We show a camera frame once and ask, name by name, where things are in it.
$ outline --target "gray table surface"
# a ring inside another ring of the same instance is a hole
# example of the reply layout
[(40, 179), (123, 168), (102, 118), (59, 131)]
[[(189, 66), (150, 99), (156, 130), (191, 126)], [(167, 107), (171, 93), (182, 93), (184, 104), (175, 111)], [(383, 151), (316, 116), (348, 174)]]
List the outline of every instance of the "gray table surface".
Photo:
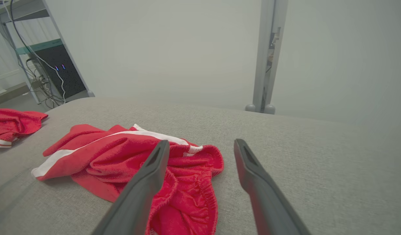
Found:
[(212, 180), (218, 235), (257, 233), (235, 138), (247, 141), (312, 234), (401, 234), (401, 139), (311, 119), (113, 98), (75, 100), (48, 115), (38, 132), (0, 149), (0, 234), (90, 234), (111, 203), (69, 177), (39, 182), (30, 171), (73, 125), (135, 123), (220, 149), (225, 168)]

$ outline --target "gray upholstery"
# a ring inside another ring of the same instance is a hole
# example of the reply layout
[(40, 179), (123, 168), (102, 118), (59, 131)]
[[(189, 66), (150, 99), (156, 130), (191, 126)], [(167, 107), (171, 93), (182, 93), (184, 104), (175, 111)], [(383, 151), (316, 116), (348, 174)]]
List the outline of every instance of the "gray upholstery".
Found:
[(401, 234), (401, 140), (355, 127), (239, 110), (84, 98), (48, 112), (43, 127), (0, 149), (0, 234), (90, 234), (111, 205), (69, 177), (39, 182), (30, 171), (71, 126), (119, 124), (217, 146), (217, 235), (256, 234), (239, 185), (233, 140), (243, 138), (314, 235)]

